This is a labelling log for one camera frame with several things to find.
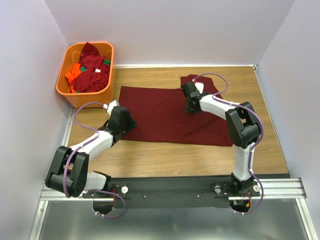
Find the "maroon t shirt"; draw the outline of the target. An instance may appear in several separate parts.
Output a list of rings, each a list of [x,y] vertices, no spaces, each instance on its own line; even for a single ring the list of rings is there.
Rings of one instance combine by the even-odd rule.
[[[232,146],[227,123],[209,112],[188,113],[181,88],[122,86],[119,104],[130,111],[137,126],[123,140]]]

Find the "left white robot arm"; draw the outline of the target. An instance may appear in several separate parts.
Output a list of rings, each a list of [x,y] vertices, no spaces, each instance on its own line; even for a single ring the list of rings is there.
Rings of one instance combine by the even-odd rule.
[[[55,151],[45,178],[45,186],[66,197],[79,197],[84,191],[94,191],[107,197],[112,191],[111,177],[101,172],[88,172],[90,161],[106,149],[113,147],[127,133],[137,127],[130,111],[114,100],[100,103],[109,119],[94,134],[71,147],[60,146]]]

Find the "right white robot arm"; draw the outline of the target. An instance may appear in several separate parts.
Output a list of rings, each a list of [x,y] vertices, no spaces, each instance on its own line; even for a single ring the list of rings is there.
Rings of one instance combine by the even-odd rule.
[[[235,166],[230,191],[241,196],[254,184],[253,158],[264,136],[264,126],[249,102],[236,103],[219,97],[220,92],[201,92],[195,80],[181,86],[186,97],[185,111],[207,112],[226,121],[229,138],[235,149]]]

